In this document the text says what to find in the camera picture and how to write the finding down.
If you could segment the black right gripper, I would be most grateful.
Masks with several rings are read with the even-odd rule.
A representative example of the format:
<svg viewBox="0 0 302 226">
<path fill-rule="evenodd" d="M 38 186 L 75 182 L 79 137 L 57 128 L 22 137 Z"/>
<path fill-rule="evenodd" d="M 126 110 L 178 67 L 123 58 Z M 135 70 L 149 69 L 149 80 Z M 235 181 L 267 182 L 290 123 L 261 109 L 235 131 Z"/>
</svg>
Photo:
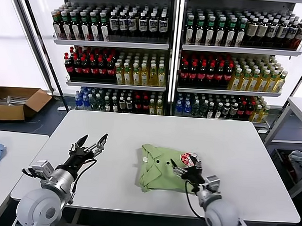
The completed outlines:
<svg viewBox="0 0 302 226">
<path fill-rule="evenodd" d="M 191 184 L 203 184 L 205 183 L 202 177 L 201 160 L 197 157 L 190 157 L 193 165 L 187 168 L 180 168 L 176 165 L 174 160 L 171 161 L 173 173 L 176 175 L 181 175 L 182 179 L 189 181 Z"/>
</svg>

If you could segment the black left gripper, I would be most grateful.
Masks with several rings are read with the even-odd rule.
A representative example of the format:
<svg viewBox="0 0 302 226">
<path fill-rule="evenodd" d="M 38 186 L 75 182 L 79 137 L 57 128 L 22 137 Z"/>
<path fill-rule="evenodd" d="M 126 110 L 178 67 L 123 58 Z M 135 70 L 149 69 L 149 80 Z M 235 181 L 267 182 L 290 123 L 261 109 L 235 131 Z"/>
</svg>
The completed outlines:
<svg viewBox="0 0 302 226">
<path fill-rule="evenodd" d="M 105 149 L 108 134 L 104 134 L 97 143 L 87 148 L 83 147 L 86 142 L 88 135 L 81 137 L 73 145 L 72 150 L 69 151 L 70 157 L 65 161 L 64 164 L 60 164 L 58 169 L 63 169 L 71 174 L 71 176 L 77 176 L 80 168 L 85 164 L 86 161 L 92 160 L 94 156 L 98 156 Z"/>
</svg>

